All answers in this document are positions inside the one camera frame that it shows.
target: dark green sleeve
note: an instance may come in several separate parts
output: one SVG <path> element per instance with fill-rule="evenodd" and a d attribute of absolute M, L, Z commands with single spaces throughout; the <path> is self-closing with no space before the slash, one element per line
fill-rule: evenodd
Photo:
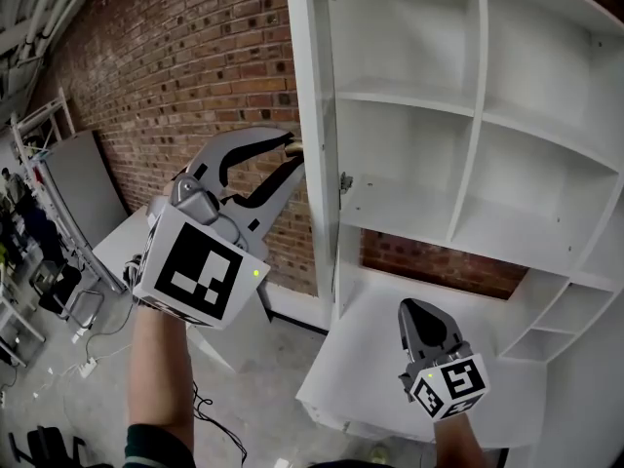
<path fill-rule="evenodd" d="M 124 468 L 195 468 L 193 454 L 171 433 L 151 425 L 128 428 Z"/>

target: white cabinet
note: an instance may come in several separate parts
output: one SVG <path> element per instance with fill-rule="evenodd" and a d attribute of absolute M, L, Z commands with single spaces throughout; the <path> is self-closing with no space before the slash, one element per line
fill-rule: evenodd
<path fill-rule="evenodd" d="M 319 293 L 336 329 L 299 398 L 427 440 L 430 425 L 388 411 L 414 412 L 395 378 L 396 298 L 428 296 L 472 328 L 495 376 L 481 412 L 490 426 L 473 415 L 480 441 L 532 444 L 544 364 L 624 286 L 624 24 L 590 0 L 289 7 Z M 338 208 L 342 173 L 353 185 Z M 467 311 L 453 290 L 360 267 L 361 229 L 530 270 L 509 301 L 476 296 Z M 356 359 L 371 342 L 376 358 Z M 388 396 L 387 409 L 365 407 L 375 395 Z M 533 407 L 510 408 L 511 397 Z M 503 424 L 504 410 L 516 423 Z"/>

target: door hinge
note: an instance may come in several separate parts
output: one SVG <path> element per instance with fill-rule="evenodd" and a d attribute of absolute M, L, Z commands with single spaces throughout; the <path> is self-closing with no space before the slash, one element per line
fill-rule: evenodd
<path fill-rule="evenodd" d="M 340 175 L 340 194 L 346 194 L 346 192 L 353 185 L 353 177 L 342 172 Z"/>

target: forearm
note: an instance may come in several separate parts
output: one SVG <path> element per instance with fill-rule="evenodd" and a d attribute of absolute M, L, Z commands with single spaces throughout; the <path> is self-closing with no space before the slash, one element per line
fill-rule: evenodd
<path fill-rule="evenodd" d="M 485 468 L 486 459 L 466 414 L 434 425 L 438 468 Z"/>
<path fill-rule="evenodd" d="M 131 425 L 159 426 L 193 450 L 193 373 L 183 321 L 138 308 L 128 403 Z"/>

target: concrete floor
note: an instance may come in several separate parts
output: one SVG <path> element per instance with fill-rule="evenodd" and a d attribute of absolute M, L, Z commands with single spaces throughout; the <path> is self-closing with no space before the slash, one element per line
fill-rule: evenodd
<path fill-rule="evenodd" d="M 25 292 L 30 290 L 23 283 L 19 285 Z M 101 359 L 86 379 L 71 368 L 86 361 L 87 337 L 119 328 L 130 308 L 127 293 L 119 296 L 101 285 L 97 288 L 106 293 L 101 315 L 92 330 L 76 343 L 72 342 L 75 328 L 43 309 L 32 314 L 30 320 L 47 341 L 41 345 L 20 332 L 19 352 L 30 359 L 30 364 L 18 371 L 18 381 L 6 391 L 6 407 L 0 411 L 0 466 L 17 465 L 10 454 L 7 433 L 14 432 L 19 447 L 26 449 L 26 432 L 37 425 L 57 426 L 68 449 L 72 435 L 83 438 L 89 448 L 89 459 L 83 459 L 85 465 L 123 465 L 128 349 Z M 134 313 L 119 333 L 94 338 L 91 354 L 106 356 L 129 345 L 133 325 Z M 280 458 L 291 463 L 287 466 L 292 468 L 344 457 L 366 458 L 371 442 L 317 425 L 294 398 L 324 338 L 280 320 L 274 320 L 270 328 L 273 351 L 259 362 L 248 362 L 236 374 L 189 343 L 200 395 L 214 400 L 204 412 L 242 439 L 249 452 L 245 466 L 274 468 L 280 466 Z M 0 382 L 12 379 L 13 370 L 0 362 Z M 384 445 L 389 447 L 397 468 L 435 465 L 432 446 L 394 438 Z M 195 460 L 202 468 L 238 467 L 240 452 L 214 426 L 196 420 Z"/>

